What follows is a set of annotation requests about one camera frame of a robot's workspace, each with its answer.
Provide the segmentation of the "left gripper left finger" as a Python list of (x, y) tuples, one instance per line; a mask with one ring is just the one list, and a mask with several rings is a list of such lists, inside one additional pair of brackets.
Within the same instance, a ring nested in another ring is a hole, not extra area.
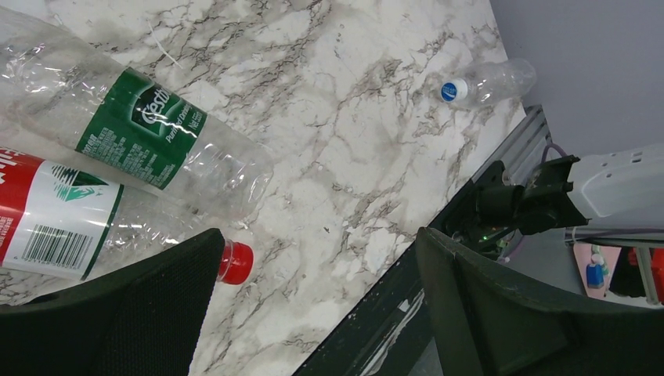
[(3, 305), (2, 374), (188, 374), (224, 244), (206, 230), (94, 280)]

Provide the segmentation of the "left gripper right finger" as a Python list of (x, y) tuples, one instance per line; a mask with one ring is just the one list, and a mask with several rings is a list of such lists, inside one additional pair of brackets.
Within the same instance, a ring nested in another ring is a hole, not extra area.
[(415, 240), (446, 375), (660, 375), (663, 312), (545, 284), (435, 229)]

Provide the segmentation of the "clear unlabelled bottle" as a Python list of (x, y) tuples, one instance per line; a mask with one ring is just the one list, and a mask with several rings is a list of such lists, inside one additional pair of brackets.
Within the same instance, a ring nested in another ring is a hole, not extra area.
[(536, 79), (535, 68), (523, 59), (474, 63), (446, 80), (438, 94), (454, 107), (481, 108), (524, 96)]

